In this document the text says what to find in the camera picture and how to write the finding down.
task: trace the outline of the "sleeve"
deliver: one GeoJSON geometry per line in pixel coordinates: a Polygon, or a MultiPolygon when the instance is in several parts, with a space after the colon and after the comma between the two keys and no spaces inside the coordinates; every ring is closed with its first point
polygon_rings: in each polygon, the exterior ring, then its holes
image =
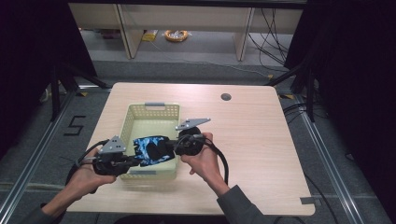
{"type": "Polygon", "coordinates": [[[42,207],[46,205],[45,203],[42,203],[40,206],[36,207],[35,210],[29,213],[26,217],[23,218],[23,220],[20,222],[21,224],[59,224],[62,219],[64,218],[64,213],[62,213],[58,217],[52,217],[43,212],[41,210],[42,207]]]}
{"type": "Polygon", "coordinates": [[[218,198],[218,204],[231,224],[262,224],[264,214],[250,202],[238,186],[218,198]]]}

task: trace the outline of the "yellow object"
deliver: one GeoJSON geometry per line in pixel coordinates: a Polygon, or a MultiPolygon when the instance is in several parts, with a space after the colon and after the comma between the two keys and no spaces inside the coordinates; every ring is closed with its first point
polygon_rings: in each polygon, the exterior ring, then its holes
{"type": "Polygon", "coordinates": [[[142,36],[142,40],[143,41],[154,41],[155,40],[155,36],[157,35],[158,30],[147,30],[143,36],[142,36]]]}
{"type": "Polygon", "coordinates": [[[164,33],[165,38],[169,41],[172,42],[181,42],[189,36],[189,33],[187,31],[172,31],[172,30],[167,30],[164,33]]]}

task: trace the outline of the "table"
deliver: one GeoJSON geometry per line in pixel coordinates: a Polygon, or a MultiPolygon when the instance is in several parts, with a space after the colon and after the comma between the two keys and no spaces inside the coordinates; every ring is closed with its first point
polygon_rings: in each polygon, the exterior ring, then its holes
{"type": "MultiPolygon", "coordinates": [[[[211,118],[200,125],[212,132],[230,167],[232,187],[239,185],[265,215],[310,216],[313,204],[287,122],[272,87],[117,83],[89,146],[120,134],[127,106],[178,103],[181,120],[211,118]],[[223,93],[231,100],[221,99],[223,93]]],[[[69,207],[71,212],[220,215],[216,194],[190,166],[179,162],[172,180],[123,180],[99,188],[69,207]]]]}

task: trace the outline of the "human hand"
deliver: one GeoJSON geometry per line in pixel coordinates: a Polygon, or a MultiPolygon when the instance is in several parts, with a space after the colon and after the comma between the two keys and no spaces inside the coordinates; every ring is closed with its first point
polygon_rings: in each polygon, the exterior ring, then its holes
{"type": "MultiPolygon", "coordinates": [[[[87,157],[93,157],[98,149],[95,148],[87,157]]],[[[114,175],[97,175],[91,164],[83,164],[70,178],[70,181],[42,211],[52,217],[58,217],[73,202],[80,200],[84,195],[94,191],[104,184],[110,184],[116,181],[114,175]]]]}
{"type": "MultiPolygon", "coordinates": [[[[203,135],[213,142],[212,133],[203,135]]],[[[198,174],[218,196],[230,189],[220,174],[218,155],[209,146],[204,145],[201,152],[195,156],[182,155],[181,160],[191,167],[190,175],[198,174]]]]}
{"type": "MultiPolygon", "coordinates": [[[[87,154],[86,158],[94,157],[98,152],[95,148],[87,154]]],[[[90,163],[82,164],[76,172],[72,175],[67,183],[66,189],[76,200],[81,199],[84,195],[93,192],[104,184],[110,184],[116,181],[114,175],[98,175],[90,163]]]]}

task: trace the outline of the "white basket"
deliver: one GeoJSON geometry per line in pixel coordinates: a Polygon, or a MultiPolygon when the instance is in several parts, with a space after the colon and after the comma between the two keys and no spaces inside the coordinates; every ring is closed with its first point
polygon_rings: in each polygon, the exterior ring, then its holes
{"type": "MultiPolygon", "coordinates": [[[[128,106],[122,125],[120,139],[126,146],[125,154],[134,155],[134,139],[163,135],[177,140],[176,126],[179,124],[180,106],[178,104],[144,103],[128,106]]],[[[177,157],[159,164],[131,167],[121,178],[175,178],[177,157]]]]}

